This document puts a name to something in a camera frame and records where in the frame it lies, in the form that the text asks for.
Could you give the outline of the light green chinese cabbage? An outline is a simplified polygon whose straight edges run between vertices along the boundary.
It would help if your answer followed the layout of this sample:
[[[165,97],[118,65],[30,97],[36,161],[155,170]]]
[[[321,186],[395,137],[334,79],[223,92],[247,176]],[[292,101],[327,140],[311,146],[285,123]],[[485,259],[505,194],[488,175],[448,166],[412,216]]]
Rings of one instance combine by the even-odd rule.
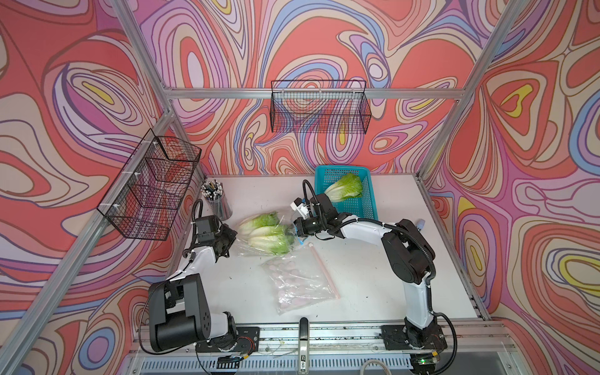
[[[341,203],[352,198],[361,198],[363,183],[359,176],[347,173],[325,190],[325,195],[333,203]]]

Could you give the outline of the blue-zip clear zip-top bag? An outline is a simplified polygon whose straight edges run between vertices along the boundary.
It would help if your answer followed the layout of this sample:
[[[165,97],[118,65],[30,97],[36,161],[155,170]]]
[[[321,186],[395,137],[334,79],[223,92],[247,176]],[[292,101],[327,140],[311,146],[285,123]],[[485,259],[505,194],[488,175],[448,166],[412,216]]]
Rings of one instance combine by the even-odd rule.
[[[239,256],[284,256],[303,245],[292,223],[290,209],[274,209],[253,214],[234,226],[234,245]]]

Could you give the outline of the dark green bagged cabbage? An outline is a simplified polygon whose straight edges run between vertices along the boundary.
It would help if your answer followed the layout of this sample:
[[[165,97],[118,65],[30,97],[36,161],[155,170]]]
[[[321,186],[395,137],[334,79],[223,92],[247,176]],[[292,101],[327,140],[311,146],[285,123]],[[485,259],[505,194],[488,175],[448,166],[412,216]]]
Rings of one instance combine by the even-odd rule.
[[[248,236],[248,245],[265,253],[284,255],[291,251],[295,236],[287,226],[262,227]]]

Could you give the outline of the pink-zip clear zip-top bag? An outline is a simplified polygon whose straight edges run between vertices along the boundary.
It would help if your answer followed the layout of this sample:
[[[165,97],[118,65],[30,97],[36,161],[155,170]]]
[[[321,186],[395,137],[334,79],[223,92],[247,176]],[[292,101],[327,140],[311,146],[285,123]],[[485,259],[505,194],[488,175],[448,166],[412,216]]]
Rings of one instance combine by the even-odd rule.
[[[280,315],[341,298],[312,242],[266,261],[261,268],[273,284],[276,311]]]

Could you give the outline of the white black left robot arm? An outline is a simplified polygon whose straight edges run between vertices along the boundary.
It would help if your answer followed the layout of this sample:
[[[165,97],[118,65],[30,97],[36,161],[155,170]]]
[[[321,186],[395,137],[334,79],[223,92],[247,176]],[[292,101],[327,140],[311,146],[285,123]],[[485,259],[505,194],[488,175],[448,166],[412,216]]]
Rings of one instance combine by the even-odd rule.
[[[230,312],[211,312],[202,275],[219,259],[228,258],[237,232],[211,215],[192,224],[192,242],[180,269],[148,290],[148,331],[152,351],[171,353],[186,345],[206,342],[229,351],[238,331]]]

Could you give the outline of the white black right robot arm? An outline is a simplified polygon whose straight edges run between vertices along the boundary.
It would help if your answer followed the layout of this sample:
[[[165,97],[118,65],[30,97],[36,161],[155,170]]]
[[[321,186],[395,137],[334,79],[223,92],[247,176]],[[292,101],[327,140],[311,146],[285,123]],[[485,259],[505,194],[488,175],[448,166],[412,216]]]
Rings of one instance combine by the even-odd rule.
[[[411,348],[433,347],[441,352],[448,348],[434,312],[431,281],[436,277],[434,250],[411,220],[382,223],[338,212],[325,195],[311,199],[297,198],[291,204],[299,218],[293,221],[300,238],[326,232],[333,238],[356,239],[383,247],[390,267],[402,282],[407,304],[404,319],[407,344]]]

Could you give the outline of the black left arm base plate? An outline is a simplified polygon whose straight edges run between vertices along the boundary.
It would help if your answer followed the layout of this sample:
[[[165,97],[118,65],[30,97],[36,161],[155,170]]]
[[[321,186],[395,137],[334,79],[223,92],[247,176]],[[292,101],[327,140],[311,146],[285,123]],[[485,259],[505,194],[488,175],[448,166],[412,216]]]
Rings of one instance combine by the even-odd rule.
[[[259,350],[260,328],[258,326],[244,326],[237,328],[235,337],[226,335],[217,337],[208,342],[200,342],[197,353],[232,353],[251,355]]]

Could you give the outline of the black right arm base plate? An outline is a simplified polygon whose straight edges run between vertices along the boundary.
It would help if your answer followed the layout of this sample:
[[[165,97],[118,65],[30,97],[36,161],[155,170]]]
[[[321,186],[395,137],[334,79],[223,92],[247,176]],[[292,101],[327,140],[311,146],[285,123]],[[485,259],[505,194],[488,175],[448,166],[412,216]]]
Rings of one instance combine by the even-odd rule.
[[[411,324],[384,325],[381,327],[380,338],[387,350],[429,350],[443,352],[448,343],[442,328],[432,321],[428,327],[420,329]]]

